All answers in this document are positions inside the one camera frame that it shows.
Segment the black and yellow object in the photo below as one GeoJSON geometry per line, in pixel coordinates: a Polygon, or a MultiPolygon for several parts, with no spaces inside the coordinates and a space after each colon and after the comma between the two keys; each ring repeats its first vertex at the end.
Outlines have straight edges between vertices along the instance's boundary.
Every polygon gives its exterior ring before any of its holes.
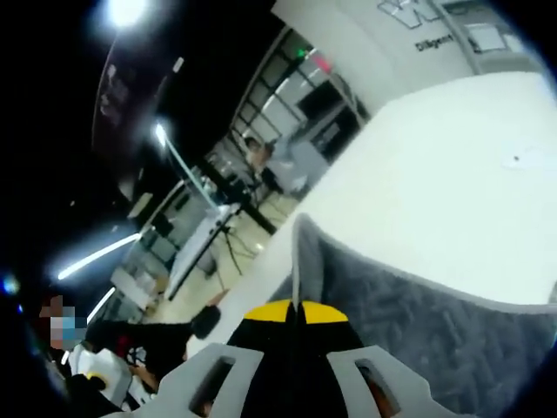
{"type": "Polygon", "coordinates": [[[228,344],[264,353],[243,416],[346,416],[326,355],[363,345],[337,309],[304,301],[296,310],[290,300],[271,302],[251,310],[228,344]]]}

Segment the person's arm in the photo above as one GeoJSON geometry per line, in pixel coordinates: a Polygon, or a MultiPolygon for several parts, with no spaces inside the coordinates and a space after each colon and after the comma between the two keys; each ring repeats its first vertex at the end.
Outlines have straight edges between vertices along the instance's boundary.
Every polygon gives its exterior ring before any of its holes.
{"type": "Polygon", "coordinates": [[[158,392],[158,384],[160,382],[153,373],[149,372],[149,370],[143,366],[130,366],[130,371],[149,386],[149,388],[153,389],[154,392],[158,392]]]}

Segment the blue light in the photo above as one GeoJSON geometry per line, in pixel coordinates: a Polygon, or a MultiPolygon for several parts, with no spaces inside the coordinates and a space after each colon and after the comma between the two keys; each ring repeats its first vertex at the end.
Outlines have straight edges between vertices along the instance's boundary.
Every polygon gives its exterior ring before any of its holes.
{"type": "Polygon", "coordinates": [[[13,276],[8,276],[2,281],[2,289],[4,293],[13,296],[19,292],[19,282],[13,276]]]}

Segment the desk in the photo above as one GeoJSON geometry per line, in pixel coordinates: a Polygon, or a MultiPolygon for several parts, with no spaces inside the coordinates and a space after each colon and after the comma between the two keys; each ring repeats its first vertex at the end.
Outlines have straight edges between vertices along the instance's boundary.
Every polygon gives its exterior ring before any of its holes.
{"type": "Polygon", "coordinates": [[[186,241],[185,245],[176,254],[172,265],[168,287],[164,291],[167,300],[172,300],[176,292],[182,286],[188,274],[198,263],[203,253],[215,240],[218,233],[228,220],[239,211],[239,204],[221,205],[218,212],[209,210],[207,216],[201,221],[193,235],[186,241]]]}
{"type": "Polygon", "coordinates": [[[226,342],[292,268],[305,212],[336,240],[389,266],[499,302],[547,304],[557,272],[557,107],[545,80],[463,78],[386,105],[351,142],[218,305],[226,342]],[[513,157],[518,157],[515,164],[513,157]]]}

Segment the ceiling light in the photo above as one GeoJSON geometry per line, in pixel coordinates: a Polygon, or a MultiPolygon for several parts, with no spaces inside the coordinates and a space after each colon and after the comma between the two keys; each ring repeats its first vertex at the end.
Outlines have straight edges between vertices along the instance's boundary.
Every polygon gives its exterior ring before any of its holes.
{"type": "Polygon", "coordinates": [[[126,244],[129,244],[133,241],[137,241],[140,238],[141,238],[140,233],[134,233],[133,235],[130,235],[129,237],[121,239],[120,241],[117,241],[114,244],[110,244],[109,246],[106,246],[102,250],[98,250],[97,252],[95,252],[91,255],[88,255],[84,259],[81,259],[77,263],[72,264],[71,266],[69,266],[68,268],[65,268],[62,272],[60,272],[60,274],[58,275],[58,280],[65,279],[70,274],[75,273],[77,270],[87,266],[88,264],[92,263],[96,259],[100,259],[104,255],[106,255],[108,253],[111,253],[112,251],[118,249],[119,247],[125,246],[126,244]]]}

